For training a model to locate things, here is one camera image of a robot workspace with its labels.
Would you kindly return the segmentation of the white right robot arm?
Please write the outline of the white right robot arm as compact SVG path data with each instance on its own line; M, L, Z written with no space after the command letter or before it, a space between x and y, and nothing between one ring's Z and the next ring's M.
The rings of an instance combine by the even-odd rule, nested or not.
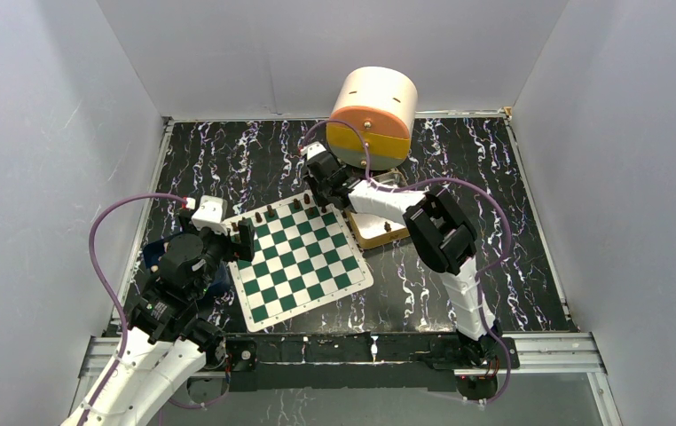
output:
M440 276L455 313L462 358L485 367L497 354L497 321L476 283L476 233L450 191L404 190L359 178L319 142L300 149L303 179L320 207L332 204L400 224L418 258Z

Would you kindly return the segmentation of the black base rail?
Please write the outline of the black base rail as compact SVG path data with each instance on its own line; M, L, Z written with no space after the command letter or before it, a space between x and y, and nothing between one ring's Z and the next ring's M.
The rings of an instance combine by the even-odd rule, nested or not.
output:
M488 398L521 365L513 338L457 332L238 334L225 354L192 378L227 380L233 392L421 388Z

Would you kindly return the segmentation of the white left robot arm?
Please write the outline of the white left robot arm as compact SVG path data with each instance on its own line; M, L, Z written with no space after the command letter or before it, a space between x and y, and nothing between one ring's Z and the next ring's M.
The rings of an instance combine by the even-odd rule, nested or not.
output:
M247 219L202 228L188 219L181 233L147 245L151 274L126 315L128 329L64 423L145 425L192 374L225 365L226 334L200 316L199 302L229 263L254 254Z

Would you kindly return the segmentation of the green white chess board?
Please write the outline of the green white chess board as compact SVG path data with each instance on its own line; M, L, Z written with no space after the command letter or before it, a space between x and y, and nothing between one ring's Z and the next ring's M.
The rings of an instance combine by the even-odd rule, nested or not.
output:
M304 204L305 194L310 196L310 205ZM300 201L300 210L294 209L293 199ZM374 284L336 207L328 205L327 213L322 214L310 191L270 205L275 217L268 217L264 206L224 221L232 228L232 222L249 219L255 232L253 261L229 265L249 332L260 332ZM312 206L317 211L315 217L307 213ZM260 224L255 221L256 212L263 217Z

